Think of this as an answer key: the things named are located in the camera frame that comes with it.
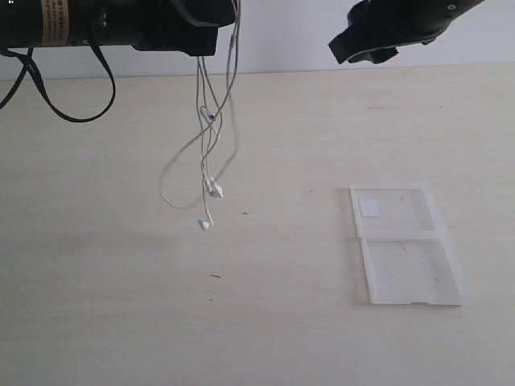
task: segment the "earphones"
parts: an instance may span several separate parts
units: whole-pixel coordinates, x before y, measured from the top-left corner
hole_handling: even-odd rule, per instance
[[[177,4],[181,0],[171,1],[174,5],[177,5],[176,8],[180,13],[182,13],[181,11],[184,11],[184,9],[181,9],[182,4]],[[211,80],[209,79],[205,58],[197,58],[196,113],[200,124],[200,132],[189,142],[187,142],[186,145],[184,145],[166,164],[166,166],[161,171],[158,180],[159,194],[161,195],[161,198],[165,201],[165,203],[167,203],[171,207],[174,207],[176,209],[191,209],[199,203],[203,204],[204,212],[207,219],[199,219],[197,223],[200,226],[200,228],[204,231],[209,230],[210,227],[214,225],[212,214],[209,211],[207,203],[208,197],[215,199],[224,198],[224,189],[221,185],[219,185],[218,181],[221,178],[221,176],[225,173],[227,168],[230,166],[230,164],[233,162],[233,160],[236,158],[238,151],[240,149],[240,137],[234,113],[232,90],[238,73],[240,51],[239,40],[241,30],[241,0],[231,0],[231,2],[233,4],[234,14],[236,15],[236,21],[234,23],[233,33],[231,34],[231,38],[229,40],[229,55],[227,58],[227,68],[225,72],[226,93],[224,99],[221,101],[221,103],[219,103],[219,101],[217,100]],[[204,24],[203,22],[198,22],[196,20],[188,20],[188,22],[194,25],[199,23]],[[210,95],[210,99],[212,99],[216,106],[216,110],[214,110],[216,111],[216,113],[212,113],[208,107],[208,93]],[[222,110],[226,105],[229,105],[230,118],[231,122],[233,123],[232,126],[234,134],[234,148],[233,152],[227,158],[221,170],[216,175],[212,175],[209,171],[209,155],[213,152],[213,150],[216,147],[216,144],[221,138],[220,132],[224,124]],[[202,156],[202,159],[200,161],[200,171],[202,173],[202,195],[186,205],[179,206],[175,204],[171,199],[168,199],[165,195],[164,182],[171,168],[177,163],[177,161],[183,155],[183,153],[199,139],[201,141]]]

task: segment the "earbud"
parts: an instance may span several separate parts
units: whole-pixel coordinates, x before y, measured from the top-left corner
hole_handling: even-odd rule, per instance
[[[216,199],[224,198],[224,189],[216,183],[213,177],[209,177],[209,186],[211,187],[211,190],[208,190],[208,192],[211,197]]]
[[[214,225],[214,223],[212,222],[211,212],[209,211],[208,207],[206,207],[206,215],[208,216],[207,220],[199,219],[198,221],[199,226],[203,231],[209,230],[209,227]]]
[[[199,226],[200,226],[200,228],[202,228],[203,231],[207,231],[207,230],[209,230],[209,227],[211,226],[211,224],[209,222],[207,222],[206,220],[200,219]]]

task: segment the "white cable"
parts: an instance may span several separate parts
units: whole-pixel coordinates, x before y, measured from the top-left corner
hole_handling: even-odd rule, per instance
[[[186,143],[186,145],[184,145],[177,152],[177,154],[166,164],[166,166],[163,168],[163,170],[162,170],[162,172],[161,172],[161,174],[159,176],[159,183],[158,183],[158,185],[159,185],[159,194],[161,195],[162,199],[168,205],[170,205],[170,206],[172,206],[174,208],[177,208],[177,209],[190,209],[190,208],[193,208],[194,206],[196,206],[199,202],[203,202],[204,210],[206,212],[206,216],[210,219],[210,223],[212,223],[212,217],[211,217],[211,213],[209,212],[208,205],[206,203],[206,194],[205,194],[206,186],[205,185],[211,185],[212,186],[212,183],[216,184],[216,181],[226,172],[227,168],[230,166],[232,161],[237,156],[237,153],[238,153],[239,147],[240,147],[240,139],[239,139],[239,133],[238,133],[237,123],[236,123],[236,118],[235,118],[232,90],[233,90],[234,83],[235,83],[236,78],[237,78],[237,70],[238,70],[238,62],[239,62],[239,49],[240,49],[239,40],[240,40],[240,31],[241,31],[241,0],[232,0],[232,3],[233,3],[233,9],[234,9],[234,13],[235,13],[235,23],[234,23],[233,33],[231,34],[231,39],[230,39],[230,42],[229,42],[229,55],[228,55],[228,60],[227,60],[227,69],[226,69],[226,73],[225,73],[225,83],[226,83],[226,94],[225,94],[225,97],[224,97],[222,103],[219,104],[218,100],[216,99],[216,94],[214,93],[214,89],[212,87],[211,80],[209,79],[209,75],[208,75],[208,72],[207,72],[207,69],[206,69],[206,65],[205,65],[205,58],[202,57],[201,60],[197,60],[196,110],[197,110],[197,115],[198,115],[199,122],[200,122],[200,133],[197,134],[194,138],[192,138],[188,143]],[[231,78],[231,76],[230,76],[230,69],[231,69],[231,61],[232,61],[232,57],[233,57],[233,52],[234,52],[234,58],[235,59],[234,59],[234,72],[233,72],[233,76]],[[200,78],[202,79],[202,82],[203,82],[203,97],[204,97],[204,105],[203,106],[200,106],[200,104],[199,104]],[[204,124],[202,122],[202,120],[203,120],[203,118],[202,118],[202,116],[203,116],[202,111],[206,111],[206,110],[209,111],[207,103],[206,103],[205,83],[208,84],[210,93],[211,93],[212,98],[213,98],[213,100],[215,101],[215,104],[216,104],[216,113],[212,116],[212,120],[210,120],[209,122],[206,121],[207,127],[204,127]],[[223,167],[220,170],[220,172],[216,175],[215,178],[213,178],[209,174],[209,170],[208,170],[208,157],[213,152],[213,150],[216,147],[216,144],[218,143],[218,140],[220,139],[220,132],[221,132],[221,129],[222,129],[222,126],[223,126],[222,110],[226,106],[226,104],[228,104],[228,103],[229,103],[229,109],[230,109],[230,113],[231,113],[231,121],[233,123],[234,145],[235,146],[234,146],[233,153],[229,156],[229,158],[227,159],[227,161],[223,165]],[[218,127],[218,130],[216,130],[213,127],[213,125],[215,124],[215,122],[219,118],[220,118],[220,125]],[[208,141],[207,149],[206,149],[206,151],[204,151],[204,135],[208,131],[209,131],[209,137],[210,138],[209,138],[209,141]],[[216,133],[216,135],[215,135],[215,141],[212,143],[212,132],[213,131]],[[201,168],[202,175],[203,175],[202,196],[198,197],[197,199],[195,199],[191,203],[181,207],[179,205],[176,205],[175,203],[173,203],[170,199],[168,199],[166,197],[166,195],[164,193],[164,181],[165,181],[168,173],[170,172],[170,169],[179,160],[179,158],[182,156],[184,151],[186,151],[199,138],[202,138],[202,143],[201,143],[202,160],[201,160],[201,163],[200,163],[200,168]],[[219,188],[218,195],[222,195],[223,196],[221,187],[219,187],[218,185],[216,185],[216,186]]]

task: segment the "label on camera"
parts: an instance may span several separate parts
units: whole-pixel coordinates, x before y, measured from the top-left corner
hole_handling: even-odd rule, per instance
[[[65,46],[70,32],[68,0],[41,0],[43,45]]]

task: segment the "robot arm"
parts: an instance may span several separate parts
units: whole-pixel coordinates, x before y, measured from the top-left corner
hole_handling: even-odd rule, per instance
[[[329,44],[342,64],[390,60],[397,48],[429,44],[453,20],[483,0],[364,0],[348,14],[349,27]]]

